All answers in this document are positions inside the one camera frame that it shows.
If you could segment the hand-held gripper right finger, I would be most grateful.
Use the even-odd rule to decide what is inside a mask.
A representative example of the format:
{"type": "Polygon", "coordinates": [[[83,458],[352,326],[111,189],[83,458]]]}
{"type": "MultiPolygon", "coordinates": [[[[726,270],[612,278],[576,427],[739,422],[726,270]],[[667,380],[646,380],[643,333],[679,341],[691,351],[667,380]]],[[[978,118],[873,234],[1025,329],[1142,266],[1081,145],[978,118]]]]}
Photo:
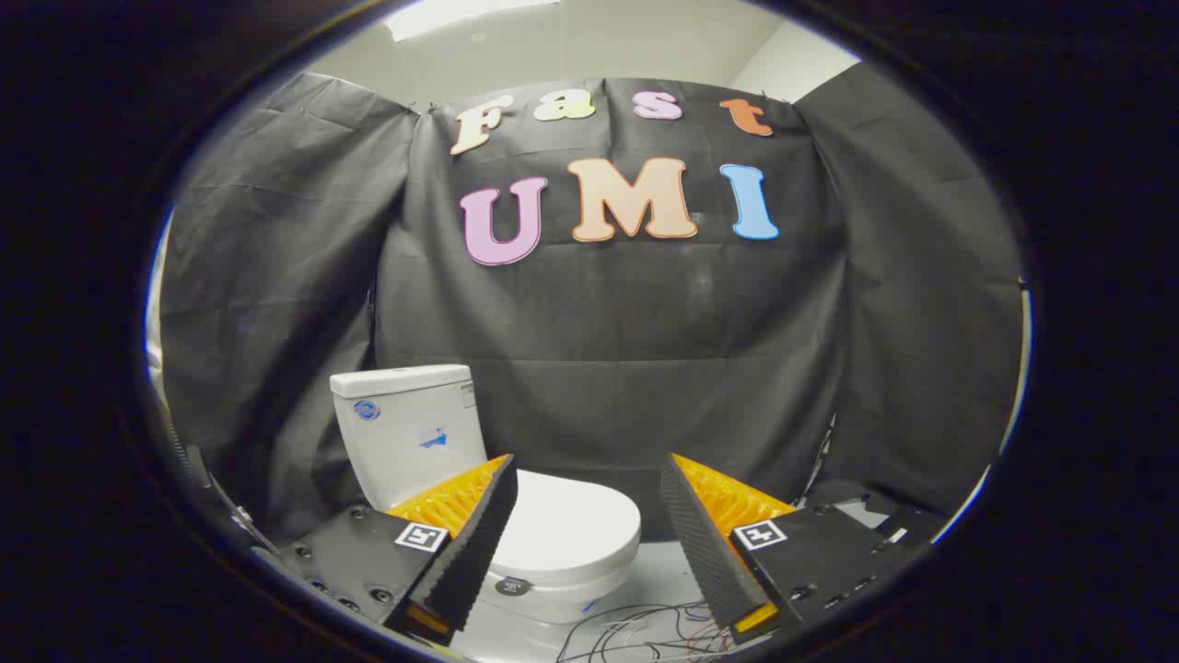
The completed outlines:
{"type": "Polygon", "coordinates": [[[716,625],[745,645],[847,611],[909,566],[922,513],[867,499],[793,507],[679,454],[661,467],[661,503],[716,625]]]}

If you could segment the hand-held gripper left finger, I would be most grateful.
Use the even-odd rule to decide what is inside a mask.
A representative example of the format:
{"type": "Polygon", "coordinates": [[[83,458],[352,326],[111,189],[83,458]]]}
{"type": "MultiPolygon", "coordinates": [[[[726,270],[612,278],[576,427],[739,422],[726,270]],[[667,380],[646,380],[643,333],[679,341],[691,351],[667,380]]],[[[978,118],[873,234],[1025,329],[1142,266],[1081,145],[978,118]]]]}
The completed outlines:
{"type": "Polygon", "coordinates": [[[466,626],[518,490],[515,458],[493,458],[395,508],[350,506],[277,559],[363,621],[447,645],[466,626]]]}

